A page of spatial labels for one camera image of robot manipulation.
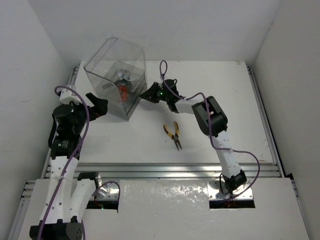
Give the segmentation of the red handled adjustable wrench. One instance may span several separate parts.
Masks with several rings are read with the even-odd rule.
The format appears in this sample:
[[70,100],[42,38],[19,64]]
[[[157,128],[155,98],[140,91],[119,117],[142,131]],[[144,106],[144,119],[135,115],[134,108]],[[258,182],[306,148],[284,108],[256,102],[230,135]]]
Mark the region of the red handled adjustable wrench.
[[120,101],[119,103],[123,106],[125,106],[128,102],[128,93],[127,93],[127,86],[125,84],[120,84],[118,86],[119,90],[119,96],[120,96]]

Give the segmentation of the black handled adjustable wrench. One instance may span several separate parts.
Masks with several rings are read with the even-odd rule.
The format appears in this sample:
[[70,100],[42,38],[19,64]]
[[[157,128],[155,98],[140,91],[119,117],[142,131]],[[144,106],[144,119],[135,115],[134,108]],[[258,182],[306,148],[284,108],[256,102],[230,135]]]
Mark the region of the black handled adjustable wrench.
[[133,87],[133,83],[138,80],[136,77],[131,76],[131,73],[128,70],[123,68],[116,70],[114,73],[108,72],[105,75],[105,78],[110,80],[117,87],[119,87],[120,84],[125,84],[129,90]]

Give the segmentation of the clear plastic drawer organizer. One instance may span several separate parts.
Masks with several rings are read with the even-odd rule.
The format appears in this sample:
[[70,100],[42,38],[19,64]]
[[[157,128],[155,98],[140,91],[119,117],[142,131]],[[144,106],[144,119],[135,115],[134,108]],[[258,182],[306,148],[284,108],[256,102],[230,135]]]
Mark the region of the clear plastic drawer organizer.
[[97,97],[108,100],[108,113],[128,121],[148,86],[144,49],[110,37],[83,68]]

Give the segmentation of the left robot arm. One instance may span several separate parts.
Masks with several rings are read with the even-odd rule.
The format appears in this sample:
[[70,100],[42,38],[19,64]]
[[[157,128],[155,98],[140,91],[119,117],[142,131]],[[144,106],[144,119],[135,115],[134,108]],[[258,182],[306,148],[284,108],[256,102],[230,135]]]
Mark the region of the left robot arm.
[[48,140],[50,148],[50,178],[44,209],[29,236],[33,240],[80,240],[84,235],[83,215],[93,193],[101,182],[98,172],[79,174],[72,188],[75,170],[80,160],[87,123],[104,116],[108,101],[85,95],[93,104],[69,100],[53,110],[53,125]]

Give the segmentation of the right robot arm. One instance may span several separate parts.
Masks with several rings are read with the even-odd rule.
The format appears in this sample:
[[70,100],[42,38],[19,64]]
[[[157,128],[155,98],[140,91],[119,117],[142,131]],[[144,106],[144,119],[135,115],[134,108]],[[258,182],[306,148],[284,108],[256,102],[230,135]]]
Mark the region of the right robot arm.
[[232,150],[226,114],[213,96],[204,97],[202,93],[199,96],[187,98],[179,95],[176,79],[167,79],[163,83],[154,82],[140,94],[141,99],[154,104],[166,102],[171,112],[195,116],[201,132],[213,143],[222,168],[224,189],[231,195],[247,182],[247,177]]

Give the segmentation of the yellow long nose pliers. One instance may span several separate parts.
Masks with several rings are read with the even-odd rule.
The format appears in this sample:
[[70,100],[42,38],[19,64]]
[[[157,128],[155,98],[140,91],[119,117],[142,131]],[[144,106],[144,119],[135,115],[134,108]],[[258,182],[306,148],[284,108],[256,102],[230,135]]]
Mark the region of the yellow long nose pliers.
[[175,132],[174,133],[171,133],[168,128],[167,128],[167,125],[164,124],[163,125],[163,129],[164,129],[164,132],[173,140],[177,150],[181,150],[182,149],[182,145],[180,143],[180,140],[179,140],[179,125],[176,121],[173,122],[173,125],[174,125],[174,128],[175,128]]

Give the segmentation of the aluminium front rail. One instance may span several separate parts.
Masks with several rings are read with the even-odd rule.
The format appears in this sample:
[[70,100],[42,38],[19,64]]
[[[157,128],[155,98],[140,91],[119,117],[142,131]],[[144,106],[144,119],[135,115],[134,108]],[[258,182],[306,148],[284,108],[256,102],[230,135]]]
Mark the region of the aluminium front rail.
[[[275,162],[241,163],[248,179],[281,178],[281,167]],[[218,178],[222,167],[218,163],[79,163],[74,172],[99,172],[104,179],[212,179]]]

